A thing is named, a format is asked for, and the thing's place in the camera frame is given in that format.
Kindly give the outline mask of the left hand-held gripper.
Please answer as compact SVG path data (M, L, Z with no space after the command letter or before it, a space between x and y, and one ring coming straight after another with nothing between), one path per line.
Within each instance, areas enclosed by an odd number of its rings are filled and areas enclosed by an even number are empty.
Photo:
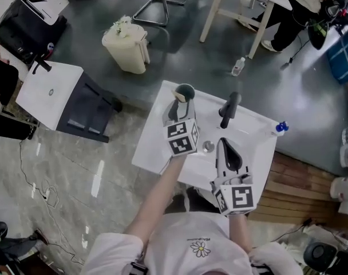
M194 100L174 100L165 109L162 121L164 137L172 156L192 154L197 151L199 129L196 123Z

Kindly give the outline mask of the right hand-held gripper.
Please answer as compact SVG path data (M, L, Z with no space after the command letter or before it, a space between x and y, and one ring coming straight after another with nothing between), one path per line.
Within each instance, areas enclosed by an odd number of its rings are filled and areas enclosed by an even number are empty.
M220 214L247 214L255 209L247 150L221 137L216 149L217 178L210 182Z

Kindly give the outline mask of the green cup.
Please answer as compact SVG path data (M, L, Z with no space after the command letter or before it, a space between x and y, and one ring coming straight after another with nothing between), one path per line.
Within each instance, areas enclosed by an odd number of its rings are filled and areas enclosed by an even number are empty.
M180 84L175 89L178 93L185 96L187 102L195 97L195 89L189 84Z

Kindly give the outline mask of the person's right forearm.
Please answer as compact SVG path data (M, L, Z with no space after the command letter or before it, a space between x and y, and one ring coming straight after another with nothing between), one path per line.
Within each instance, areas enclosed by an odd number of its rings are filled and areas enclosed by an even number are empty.
M251 234L244 214L229 216L230 240L240 246L246 253L252 250Z

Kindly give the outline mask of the person's left forearm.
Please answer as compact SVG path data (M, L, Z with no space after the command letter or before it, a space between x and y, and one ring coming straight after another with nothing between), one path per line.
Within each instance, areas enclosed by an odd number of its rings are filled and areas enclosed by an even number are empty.
M143 244L148 243L172 198L186 158L187 155L180 155L170 159L163 174L140 206L135 218L124 231L125 234L139 238Z

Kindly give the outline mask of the blue pump soap bottle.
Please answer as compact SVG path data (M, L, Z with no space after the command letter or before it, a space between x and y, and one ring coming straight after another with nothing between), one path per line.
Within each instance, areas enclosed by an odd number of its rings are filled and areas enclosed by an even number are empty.
M279 137L279 136L283 136L284 133L287 132L288 130L289 130L289 126L286 121L276 123L276 124L272 123L266 128L266 135Z

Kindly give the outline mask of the wooden floor platform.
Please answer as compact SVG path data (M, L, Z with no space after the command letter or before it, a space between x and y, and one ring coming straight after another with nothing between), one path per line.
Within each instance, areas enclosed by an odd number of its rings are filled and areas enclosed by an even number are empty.
M259 204L248 217L253 221L301 225L307 220L348 231L348 215L338 212L330 197L335 175L290 156L274 153Z

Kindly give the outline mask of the clear plastic water bottle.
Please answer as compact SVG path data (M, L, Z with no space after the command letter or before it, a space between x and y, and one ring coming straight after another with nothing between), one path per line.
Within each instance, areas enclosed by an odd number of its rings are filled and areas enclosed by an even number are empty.
M238 59L235 62L235 65L233 66L232 71L231 71L232 76L236 77L236 76L240 75L241 71L243 70L243 68L245 66L245 61L246 61L246 58L241 57L240 59Z

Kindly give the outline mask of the cream trash bin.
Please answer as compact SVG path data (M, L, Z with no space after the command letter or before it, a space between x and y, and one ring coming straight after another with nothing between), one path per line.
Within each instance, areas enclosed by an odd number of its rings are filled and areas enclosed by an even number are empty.
M126 25L121 31L112 26L103 35L102 45L123 71L143 74L150 63L147 34L140 25Z

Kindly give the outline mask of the dark sink cabinet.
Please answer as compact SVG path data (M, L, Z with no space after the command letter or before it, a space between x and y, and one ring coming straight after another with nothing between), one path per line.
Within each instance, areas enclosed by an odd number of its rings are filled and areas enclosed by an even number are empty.
M110 118L122 111L122 102L102 89L86 72L74 87L56 130L81 138L108 143L104 135Z

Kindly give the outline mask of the person's white daisy t-shirt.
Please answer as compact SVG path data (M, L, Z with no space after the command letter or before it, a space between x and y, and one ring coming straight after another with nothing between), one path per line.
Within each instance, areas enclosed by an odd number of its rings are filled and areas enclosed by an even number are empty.
M215 213L162 217L148 246L130 234L100 234L81 275L303 275L283 246L267 243L247 254L229 238L228 218Z

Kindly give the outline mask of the white flower bunch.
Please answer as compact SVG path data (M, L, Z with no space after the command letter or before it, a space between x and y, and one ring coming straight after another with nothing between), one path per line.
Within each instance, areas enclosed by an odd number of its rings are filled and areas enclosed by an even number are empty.
M128 35L131 25L132 18L124 15L110 27L110 30L118 37L125 38Z

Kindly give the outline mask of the black round speaker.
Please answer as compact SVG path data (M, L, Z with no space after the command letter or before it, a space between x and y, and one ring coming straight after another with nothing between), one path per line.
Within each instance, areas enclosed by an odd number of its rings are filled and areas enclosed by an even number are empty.
M307 245L303 253L303 260L307 266L317 272L325 272L332 264L338 249L327 243L312 242Z

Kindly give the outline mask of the small white washbasin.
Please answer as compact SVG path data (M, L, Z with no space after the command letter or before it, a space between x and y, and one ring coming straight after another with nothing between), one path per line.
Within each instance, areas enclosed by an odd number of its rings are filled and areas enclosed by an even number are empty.
M51 70L35 62L30 68L16 103L43 125L55 131L65 106L78 83L80 66L47 61Z

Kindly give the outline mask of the small black faucet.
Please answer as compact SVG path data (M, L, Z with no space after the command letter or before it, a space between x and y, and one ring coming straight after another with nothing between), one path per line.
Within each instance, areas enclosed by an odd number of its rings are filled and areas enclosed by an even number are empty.
M34 67L32 74L36 74L37 69L41 66L44 70L46 70L47 72L50 72L52 67L45 61L43 60L41 57L37 57L35 59L35 62L37 63L36 66Z

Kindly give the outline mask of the blue checked bag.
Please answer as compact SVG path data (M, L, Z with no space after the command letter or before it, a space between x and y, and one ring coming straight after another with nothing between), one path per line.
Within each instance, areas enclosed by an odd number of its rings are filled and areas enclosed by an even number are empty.
M348 31L327 51L333 77L340 83L348 82Z

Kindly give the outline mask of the black equipment case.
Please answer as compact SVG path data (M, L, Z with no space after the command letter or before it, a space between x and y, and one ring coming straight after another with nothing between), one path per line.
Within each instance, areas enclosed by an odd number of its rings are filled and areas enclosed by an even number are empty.
M14 0L0 18L0 44L31 66L45 58L67 26L67 19L54 12L47 0Z

